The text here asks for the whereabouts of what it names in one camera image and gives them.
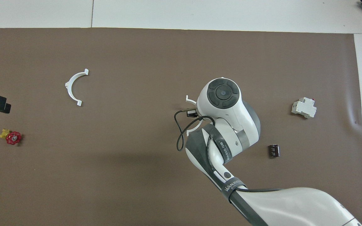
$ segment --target white circuit breaker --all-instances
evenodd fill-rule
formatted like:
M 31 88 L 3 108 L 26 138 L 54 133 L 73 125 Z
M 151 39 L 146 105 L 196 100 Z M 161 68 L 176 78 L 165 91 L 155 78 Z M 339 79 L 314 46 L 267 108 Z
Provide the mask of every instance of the white circuit breaker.
M 316 113 L 316 107 L 314 107 L 315 100 L 302 97 L 299 101 L 293 103 L 291 112 L 294 114 L 300 114 L 304 117 L 313 118 Z

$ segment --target black cable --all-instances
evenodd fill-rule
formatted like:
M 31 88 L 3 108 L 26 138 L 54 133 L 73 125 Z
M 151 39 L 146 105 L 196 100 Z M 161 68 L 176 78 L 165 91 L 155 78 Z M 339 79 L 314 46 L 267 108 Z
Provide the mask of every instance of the black cable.
M 239 188 L 236 187 L 235 188 L 237 191 L 243 191 L 243 192 L 268 192 L 268 191 L 280 191 L 283 189 L 280 188 L 270 188 L 270 189 L 243 189 L 243 188 Z
M 203 120 L 203 119 L 205 119 L 205 118 L 206 118 L 206 119 L 210 119 L 210 120 L 212 121 L 213 125 L 215 124 L 214 119 L 213 119 L 212 117 L 210 117 L 210 116 L 200 116 L 200 117 L 194 119 L 190 124 L 188 124 L 188 126 L 185 127 L 184 130 L 181 130 L 181 126 L 179 125 L 176 116 L 177 116 L 177 114 L 179 114 L 179 113 L 181 113 L 181 112 L 185 112 L 185 111 L 187 111 L 187 110 L 179 110 L 179 111 L 177 111 L 177 112 L 174 114 L 175 123 L 177 124 L 177 126 L 178 126 L 178 128 L 179 128 L 179 130 L 180 130 L 180 132 L 181 132 L 181 133 L 180 133 L 180 136 L 178 136 L 178 139 L 177 139 L 177 150 L 178 150 L 179 152 L 184 148 L 184 133 L 185 133 L 185 131 L 188 130 L 188 128 L 189 128 L 190 126 L 192 126 L 192 124 L 194 124 L 196 121 L 200 121 L 200 120 Z M 179 148 L 180 139 L 182 139 L 181 148 Z

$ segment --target white floor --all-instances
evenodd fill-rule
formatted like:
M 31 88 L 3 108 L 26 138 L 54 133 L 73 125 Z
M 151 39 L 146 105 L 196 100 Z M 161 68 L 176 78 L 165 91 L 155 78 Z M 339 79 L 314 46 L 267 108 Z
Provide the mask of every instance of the white floor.
M 362 101 L 359 0 L 0 0 L 0 28 L 132 27 L 353 33 Z

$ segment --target white curved bracket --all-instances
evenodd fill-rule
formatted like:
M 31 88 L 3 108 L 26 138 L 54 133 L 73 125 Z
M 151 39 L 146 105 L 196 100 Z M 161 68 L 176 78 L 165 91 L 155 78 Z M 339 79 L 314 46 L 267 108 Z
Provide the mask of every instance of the white curved bracket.
M 72 76 L 71 79 L 69 79 L 68 82 L 65 83 L 65 87 L 66 87 L 66 89 L 68 89 L 68 94 L 69 94 L 69 96 L 70 96 L 72 99 L 74 99 L 74 100 L 76 100 L 76 101 L 78 102 L 78 103 L 77 103 L 78 106 L 81 106 L 81 105 L 82 105 L 82 101 L 76 99 L 75 96 L 72 94 L 72 84 L 74 83 L 74 81 L 75 81 L 78 77 L 84 76 L 84 75 L 88 75 L 88 74 L 89 74 L 89 70 L 85 68 L 85 71 L 84 71 L 84 72 L 76 73 L 74 76 Z
M 187 103 L 191 103 L 193 105 L 196 106 L 196 101 L 194 100 L 191 100 L 191 99 L 188 99 L 188 95 L 185 97 L 185 102 Z M 194 128 L 190 129 L 190 130 L 187 130 L 187 136 L 189 136 L 189 133 L 192 133 L 193 131 L 195 131 L 197 128 L 199 128 L 202 124 L 202 120 L 199 121 L 198 125 L 195 126 Z

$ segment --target round button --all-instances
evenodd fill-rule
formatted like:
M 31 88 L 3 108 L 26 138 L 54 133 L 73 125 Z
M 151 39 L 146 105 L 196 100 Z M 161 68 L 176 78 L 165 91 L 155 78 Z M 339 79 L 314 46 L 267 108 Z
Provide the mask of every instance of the round button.
M 229 86 L 219 86 L 216 89 L 216 96 L 220 100 L 227 100 L 231 96 L 231 88 Z

